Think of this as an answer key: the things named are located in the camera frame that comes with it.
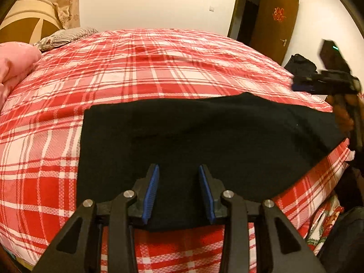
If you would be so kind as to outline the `right hand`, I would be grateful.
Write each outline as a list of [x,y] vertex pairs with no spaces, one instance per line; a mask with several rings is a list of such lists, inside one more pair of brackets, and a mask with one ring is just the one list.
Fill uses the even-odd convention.
[[350,145],[363,152],[363,100],[354,94],[337,94],[328,96],[326,101],[333,107],[337,125]]

